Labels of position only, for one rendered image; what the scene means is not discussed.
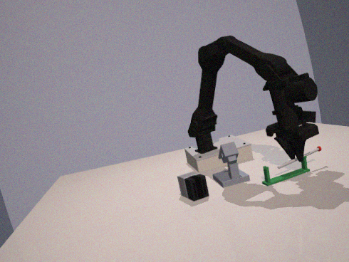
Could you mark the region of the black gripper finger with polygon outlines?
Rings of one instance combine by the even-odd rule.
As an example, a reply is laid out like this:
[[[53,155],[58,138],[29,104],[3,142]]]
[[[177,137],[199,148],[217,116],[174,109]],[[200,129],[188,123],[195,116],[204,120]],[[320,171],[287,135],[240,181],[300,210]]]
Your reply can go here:
[[[299,142],[299,141],[295,141],[294,139],[291,139],[288,141],[299,162],[303,161],[303,152],[304,152],[305,142],[306,140]]]
[[[291,159],[295,159],[294,151],[292,150],[290,144],[288,143],[289,140],[293,139],[292,134],[289,134],[285,137],[276,137],[274,139],[277,141],[277,143],[280,144],[280,146],[284,149],[284,151],[287,153],[287,155]]]

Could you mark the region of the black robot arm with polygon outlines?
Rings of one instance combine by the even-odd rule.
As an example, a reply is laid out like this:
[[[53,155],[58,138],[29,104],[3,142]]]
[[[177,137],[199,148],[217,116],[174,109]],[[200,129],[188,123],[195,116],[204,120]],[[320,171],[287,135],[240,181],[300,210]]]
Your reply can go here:
[[[317,98],[317,85],[308,73],[299,75],[287,64],[285,58],[262,53],[234,36],[222,36],[198,51],[198,63],[202,68],[201,88],[199,104],[192,114],[188,134],[196,138],[198,150],[195,152],[200,154],[217,149],[211,135],[216,130],[217,120],[212,105],[217,71],[223,66],[225,56],[229,53],[251,65],[266,80],[263,91],[269,90],[275,108]]]

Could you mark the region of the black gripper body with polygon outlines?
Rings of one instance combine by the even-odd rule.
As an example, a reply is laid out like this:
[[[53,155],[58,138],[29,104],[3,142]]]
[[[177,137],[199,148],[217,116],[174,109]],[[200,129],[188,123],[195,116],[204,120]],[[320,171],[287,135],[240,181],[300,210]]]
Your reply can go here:
[[[312,123],[302,125],[302,120],[298,120],[297,109],[299,109],[298,105],[294,103],[274,108],[272,114],[276,116],[277,123],[267,125],[266,136],[273,137],[276,133],[276,137],[285,137],[292,134],[295,141],[301,142],[319,135],[317,125]]]

